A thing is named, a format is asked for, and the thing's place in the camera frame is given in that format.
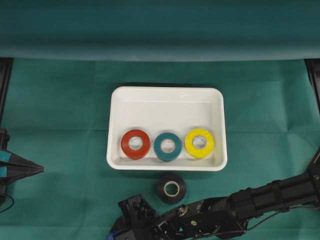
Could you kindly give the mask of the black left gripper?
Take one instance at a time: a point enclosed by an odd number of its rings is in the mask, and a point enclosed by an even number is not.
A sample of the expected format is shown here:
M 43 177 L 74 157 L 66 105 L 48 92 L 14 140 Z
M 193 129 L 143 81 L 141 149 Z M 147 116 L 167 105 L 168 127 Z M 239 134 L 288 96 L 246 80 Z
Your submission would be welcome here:
M 6 129 L 0 130 L 0 199 L 6 200 L 6 184 L 32 177 L 44 172 L 43 166 L 27 160 L 13 152 L 7 151 L 10 136 Z M 23 167 L 27 169 L 9 169 L 7 167 Z

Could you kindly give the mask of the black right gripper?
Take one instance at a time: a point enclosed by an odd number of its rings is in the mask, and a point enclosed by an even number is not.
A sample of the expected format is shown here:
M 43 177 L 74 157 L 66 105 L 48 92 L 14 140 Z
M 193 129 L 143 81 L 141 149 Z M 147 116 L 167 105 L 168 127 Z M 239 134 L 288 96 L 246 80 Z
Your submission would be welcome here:
M 207 237 L 230 239 L 247 231 L 246 220 L 238 220 L 226 197 L 181 204 L 163 214 L 135 195 L 119 202 L 122 215 L 110 232 L 114 240 L 198 240 Z

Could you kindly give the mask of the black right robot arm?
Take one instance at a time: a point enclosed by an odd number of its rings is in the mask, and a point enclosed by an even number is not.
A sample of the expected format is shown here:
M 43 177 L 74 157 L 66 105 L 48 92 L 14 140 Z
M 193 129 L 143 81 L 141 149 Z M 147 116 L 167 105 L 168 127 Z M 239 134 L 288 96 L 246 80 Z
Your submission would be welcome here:
M 182 204 L 161 215 L 142 194 L 118 203 L 122 211 L 113 224 L 109 240 L 198 240 L 218 237 L 226 240 L 251 230 L 253 218 L 293 209 L 320 207 L 320 153 L 307 170 L 294 177 L 247 188 L 229 196 Z

